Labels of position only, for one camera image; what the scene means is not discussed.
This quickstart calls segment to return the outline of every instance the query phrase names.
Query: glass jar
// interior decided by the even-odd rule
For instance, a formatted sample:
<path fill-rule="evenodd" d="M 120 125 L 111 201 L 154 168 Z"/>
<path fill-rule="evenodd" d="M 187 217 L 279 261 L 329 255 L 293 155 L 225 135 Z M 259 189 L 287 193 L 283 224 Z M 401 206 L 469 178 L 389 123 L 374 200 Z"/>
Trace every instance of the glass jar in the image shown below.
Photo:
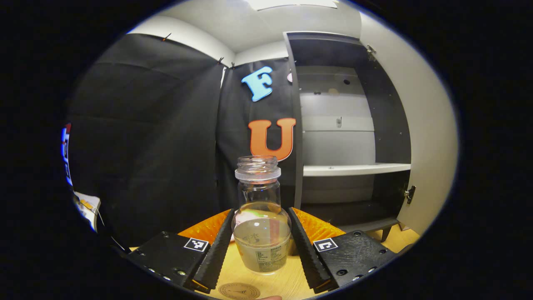
<path fill-rule="evenodd" d="M 281 208 L 281 169 L 275 156 L 266 155 L 239 157 L 237 166 L 240 209 L 232 229 L 239 254 L 253 273 L 274 274 L 287 261 L 291 228 Z"/>

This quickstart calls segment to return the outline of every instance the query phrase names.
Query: cabinet shelf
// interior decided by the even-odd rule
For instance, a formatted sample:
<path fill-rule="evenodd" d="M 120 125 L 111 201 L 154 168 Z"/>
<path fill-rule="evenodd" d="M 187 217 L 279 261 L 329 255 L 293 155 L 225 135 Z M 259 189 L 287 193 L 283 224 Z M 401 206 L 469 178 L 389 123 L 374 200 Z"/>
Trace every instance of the cabinet shelf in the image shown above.
<path fill-rule="evenodd" d="M 409 163 L 376 163 L 358 165 L 304 165 L 304 177 L 371 175 L 406 171 Z"/>

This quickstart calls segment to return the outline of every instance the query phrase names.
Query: ceiling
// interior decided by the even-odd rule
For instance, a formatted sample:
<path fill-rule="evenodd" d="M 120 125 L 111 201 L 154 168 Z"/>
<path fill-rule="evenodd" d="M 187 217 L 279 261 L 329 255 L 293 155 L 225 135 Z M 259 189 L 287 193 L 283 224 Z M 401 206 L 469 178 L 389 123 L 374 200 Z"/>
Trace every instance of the ceiling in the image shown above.
<path fill-rule="evenodd" d="M 345 1 L 336 5 L 337 9 L 291 5 L 256 11 L 244 0 L 188 0 L 158 15 L 187 22 L 238 53 L 282 41 L 284 31 L 324 31 L 359 37 L 359 11 Z"/>

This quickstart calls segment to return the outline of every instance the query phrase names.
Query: ceiling light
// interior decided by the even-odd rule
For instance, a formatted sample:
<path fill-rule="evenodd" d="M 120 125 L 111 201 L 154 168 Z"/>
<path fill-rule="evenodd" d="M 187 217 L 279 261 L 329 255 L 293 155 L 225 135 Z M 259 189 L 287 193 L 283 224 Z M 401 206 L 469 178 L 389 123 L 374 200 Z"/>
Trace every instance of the ceiling light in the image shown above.
<path fill-rule="evenodd" d="M 257 10 L 270 9 L 272 7 L 287 6 L 287 5 L 314 5 L 324 6 L 336 9 L 338 1 L 332 0 L 245 0 L 250 6 Z"/>

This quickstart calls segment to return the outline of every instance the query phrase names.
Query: black fabric backdrop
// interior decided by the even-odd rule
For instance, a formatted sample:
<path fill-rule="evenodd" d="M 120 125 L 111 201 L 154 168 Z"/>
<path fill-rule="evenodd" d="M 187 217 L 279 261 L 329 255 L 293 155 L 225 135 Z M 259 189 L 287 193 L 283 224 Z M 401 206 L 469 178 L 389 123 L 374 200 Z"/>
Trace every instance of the black fabric backdrop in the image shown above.
<path fill-rule="evenodd" d="M 241 80 L 264 66 L 273 69 L 269 74 L 272 93 L 252 102 L 252 92 Z M 289 73 L 288 58 L 255 61 L 225 71 L 216 124 L 217 179 L 220 201 L 224 207 L 238 207 L 239 204 L 238 180 L 234 171 L 238 157 L 251 155 L 248 124 L 255 120 L 272 122 L 267 129 L 266 145 L 275 150 L 281 146 L 281 127 L 276 122 L 287 117 L 296 119 L 293 105 L 299 105 L 299 98 L 295 98 L 292 83 L 287 79 Z M 298 134 L 296 127 L 293 128 L 293 134 Z M 278 179 L 281 184 L 281 205 L 285 209 L 294 204 L 296 146 L 294 143 L 292 154 L 278 164 L 281 168 L 281 177 Z"/>
<path fill-rule="evenodd" d="M 74 190 L 98 196 L 126 246 L 222 210 L 215 125 L 223 66 L 160 37 L 128 34 L 80 81 L 67 117 Z"/>

